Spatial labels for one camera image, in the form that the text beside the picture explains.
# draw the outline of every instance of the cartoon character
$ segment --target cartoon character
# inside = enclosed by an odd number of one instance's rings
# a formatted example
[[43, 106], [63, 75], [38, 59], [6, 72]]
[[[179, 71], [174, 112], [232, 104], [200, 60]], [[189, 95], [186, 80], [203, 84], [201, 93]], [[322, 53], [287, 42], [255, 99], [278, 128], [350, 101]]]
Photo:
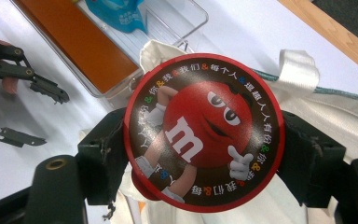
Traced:
[[202, 81], [180, 91], [159, 87], [156, 108], [144, 112], [144, 122], [153, 127], [162, 125], [146, 153], [135, 159], [147, 178], [158, 164], [161, 141], [186, 162], [181, 176], [162, 191], [170, 198], [184, 203], [198, 168], [228, 164], [230, 177], [247, 178], [254, 156], [241, 154], [251, 136], [251, 110], [228, 84]]

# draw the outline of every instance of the cartoon eye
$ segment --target cartoon eye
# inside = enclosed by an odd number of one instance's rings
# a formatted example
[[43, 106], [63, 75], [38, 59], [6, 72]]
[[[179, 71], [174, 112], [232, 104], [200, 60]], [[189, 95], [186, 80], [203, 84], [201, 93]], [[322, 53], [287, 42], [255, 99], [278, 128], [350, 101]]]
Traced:
[[214, 92], [210, 91], [208, 92], [208, 101], [211, 105], [214, 107], [222, 107], [226, 105], [220, 97], [218, 97]]
[[225, 109], [225, 120], [228, 124], [232, 126], [239, 125], [241, 123], [240, 119], [238, 118], [237, 114], [234, 113], [230, 108], [226, 107]]

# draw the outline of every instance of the orange-brown board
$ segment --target orange-brown board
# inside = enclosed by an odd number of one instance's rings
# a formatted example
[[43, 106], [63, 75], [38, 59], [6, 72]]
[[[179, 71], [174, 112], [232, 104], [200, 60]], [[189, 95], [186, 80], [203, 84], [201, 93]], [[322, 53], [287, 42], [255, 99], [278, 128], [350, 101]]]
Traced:
[[106, 93], [138, 69], [70, 0], [14, 0], [21, 11]]

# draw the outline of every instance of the cartoon face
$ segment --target cartoon face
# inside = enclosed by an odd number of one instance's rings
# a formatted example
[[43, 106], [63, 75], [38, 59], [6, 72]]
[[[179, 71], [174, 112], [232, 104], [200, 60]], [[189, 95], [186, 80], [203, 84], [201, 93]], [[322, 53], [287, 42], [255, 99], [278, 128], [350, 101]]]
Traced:
[[189, 85], [167, 105], [163, 131], [172, 149], [186, 162], [212, 168], [228, 164], [228, 146], [242, 153], [251, 136], [247, 102], [224, 83]]

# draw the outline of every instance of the cartoon arm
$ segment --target cartoon arm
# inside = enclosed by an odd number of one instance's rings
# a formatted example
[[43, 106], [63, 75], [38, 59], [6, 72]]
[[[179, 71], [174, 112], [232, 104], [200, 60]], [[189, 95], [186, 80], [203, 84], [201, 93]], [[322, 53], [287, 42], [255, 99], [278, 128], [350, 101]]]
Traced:
[[173, 96], [176, 95], [176, 93], [178, 93], [178, 91], [171, 87], [159, 87], [157, 91], [158, 102], [156, 103], [156, 108], [154, 108], [150, 112], [144, 112], [145, 122], [150, 124], [152, 127], [161, 125], [162, 120], [164, 118], [165, 109], [167, 108], [167, 105], [173, 98]]
[[254, 156], [251, 153], [242, 156], [234, 146], [228, 147], [228, 154], [233, 158], [229, 164], [229, 176], [238, 180], [246, 180], [249, 174], [249, 164]]

